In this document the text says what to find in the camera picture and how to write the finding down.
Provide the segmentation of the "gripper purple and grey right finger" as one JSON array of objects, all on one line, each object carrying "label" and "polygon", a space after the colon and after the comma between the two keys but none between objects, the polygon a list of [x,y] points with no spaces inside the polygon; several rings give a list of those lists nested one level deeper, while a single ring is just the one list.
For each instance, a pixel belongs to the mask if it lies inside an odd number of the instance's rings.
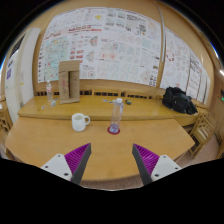
[{"label": "gripper purple and grey right finger", "polygon": [[137,144],[133,145],[132,154],[135,158],[143,185],[181,170],[168,155],[157,155]]}]

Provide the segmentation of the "gripper purple and grey left finger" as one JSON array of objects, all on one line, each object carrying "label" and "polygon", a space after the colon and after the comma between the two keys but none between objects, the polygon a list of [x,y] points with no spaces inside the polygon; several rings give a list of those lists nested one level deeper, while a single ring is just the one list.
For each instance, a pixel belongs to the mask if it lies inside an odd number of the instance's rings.
[{"label": "gripper purple and grey left finger", "polygon": [[91,155],[91,144],[82,145],[69,153],[56,154],[42,169],[79,185]]}]

